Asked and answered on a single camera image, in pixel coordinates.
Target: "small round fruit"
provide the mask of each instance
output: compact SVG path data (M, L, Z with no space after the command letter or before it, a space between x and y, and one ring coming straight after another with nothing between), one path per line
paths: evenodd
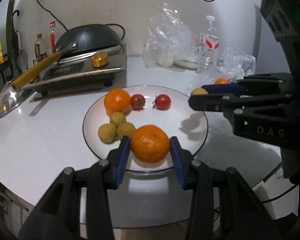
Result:
M133 110L142 110L146 100L143 95L136 94L131 97L131 106Z
M215 85L220 85L220 84L228 84L229 82L225 78L218 78L214 84Z
M131 135L131 133L135 130L136 128L134 127L134 125L130 122L125 122L122 123L118 126L117 129L117 134L120 138L120 140L122 140L123 136L129 136Z
M170 105L171 105L170 97L165 94L162 94L155 97L153 107L156 107L158 110L167 110L170 108Z
M155 125L144 125L130 136L131 151L144 163L157 163L163 160L170 150L168 136Z
M115 112L110 116L110 123L114 124L116 127L118 127L120 124L126 121L127 121L126 116L121 112Z
M195 95L207 95L208 92L203 89L203 88L195 88L192 92L191 92L191 96L195 96Z
M105 123L99 127L98 136L103 143L112 143L117 136L117 127L112 123Z
M125 90L113 89L106 94L103 102L108 114L125 113L130 108L131 98Z

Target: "floor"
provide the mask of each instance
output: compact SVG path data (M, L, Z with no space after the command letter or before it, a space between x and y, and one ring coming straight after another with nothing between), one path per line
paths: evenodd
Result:
M292 184L288 179L283 179L282 170L279 170L265 183L261 182L253 188L261 201L280 195ZM285 217L290 213L298 215L299 187L289 192L282 198L265 204L266 209L273 219ZM22 224L26 221L32 206L15 196L0 183L0 217L15 236ZM219 225L216 219L214 229ZM86 238L86 226L80 225L81 236ZM141 228L141 229L114 229L116 240L183 240L186 235L187 222L180 222L165 226Z

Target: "bottle cap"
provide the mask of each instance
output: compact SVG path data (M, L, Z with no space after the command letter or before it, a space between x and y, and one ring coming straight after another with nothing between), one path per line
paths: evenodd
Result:
M211 16L211 15L207 15L206 17L205 17L205 19L206 20L208 20L208 21L215 21L215 17L214 16Z
M91 56L91 61L94 67L103 67L108 64L108 54L104 51L97 52Z

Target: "red tomato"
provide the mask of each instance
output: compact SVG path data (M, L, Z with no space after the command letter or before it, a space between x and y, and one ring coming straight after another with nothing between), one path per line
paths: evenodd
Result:
M141 110L143 109L146 100L143 95L136 94L131 97L131 106L133 110Z
M167 110L170 108L170 105L171 105L170 97L163 94L155 97L153 107L156 107L158 110Z

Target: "cherry tomato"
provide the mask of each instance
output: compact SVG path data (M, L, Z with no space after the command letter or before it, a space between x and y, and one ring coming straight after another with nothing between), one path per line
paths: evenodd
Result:
M131 97L131 106L133 110L142 110L146 100L143 95L136 94Z
M219 84L228 84L228 81L225 78L218 78L215 82L215 85L219 85Z
M170 105L171 105L170 97L162 94L155 97L153 107L156 107L158 110L167 110L170 108Z

